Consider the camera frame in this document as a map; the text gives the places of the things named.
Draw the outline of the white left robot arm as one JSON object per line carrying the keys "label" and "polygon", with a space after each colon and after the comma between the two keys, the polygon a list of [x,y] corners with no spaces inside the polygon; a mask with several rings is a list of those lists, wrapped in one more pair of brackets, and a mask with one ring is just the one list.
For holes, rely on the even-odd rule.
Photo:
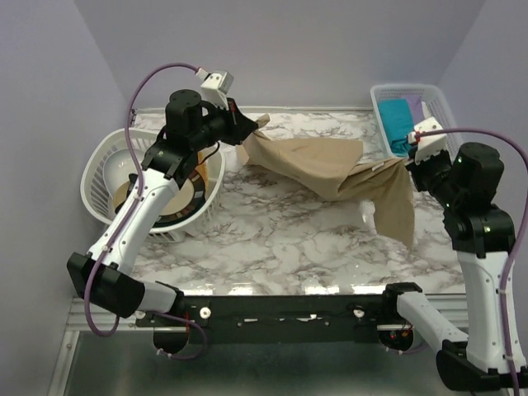
{"label": "white left robot arm", "polygon": [[169,97],[165,125],[139,163],[136,182],[116,218],[86,253],[73,253],[68,259],[74,289],[86,306],[95,304],[119,318],[154,312],[166,326],[182,319],[180,290],[131,277],[139,248],[195,171],[198,153],[218,142],[239,145],[257,128],[232,98],[219,108],[192,90]]}

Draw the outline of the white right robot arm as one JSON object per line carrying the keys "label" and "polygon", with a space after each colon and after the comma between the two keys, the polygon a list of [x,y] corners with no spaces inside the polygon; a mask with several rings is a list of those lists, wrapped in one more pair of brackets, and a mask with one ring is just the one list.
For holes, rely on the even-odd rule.
{"label": "white right robot arm", "polygon": [[513,317],[515,226],[493,204],[503,173],[496,149],[463,144],[455,158],[442,149],[406,165],[419,191],[444,210],[443,224],[463,272],[468,332],[459,330],[412,283],[389,284],[379,303],[389,323],[406,320],[436,354],[443,384],[453,391],[491,392],[527,386],[527,361]]}

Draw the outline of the beige t shirt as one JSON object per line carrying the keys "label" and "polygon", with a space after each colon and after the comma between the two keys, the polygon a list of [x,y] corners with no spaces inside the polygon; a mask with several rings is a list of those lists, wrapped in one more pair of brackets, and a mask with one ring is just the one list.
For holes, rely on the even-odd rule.
{"label": "beige t shirt", "polygon": [[236,149],[242,165],[288,177],[324,200],[372,202],[376,232],[413,249],[413,188],[401,158],[362,163],[357,139],[270,139],[260,130]]}

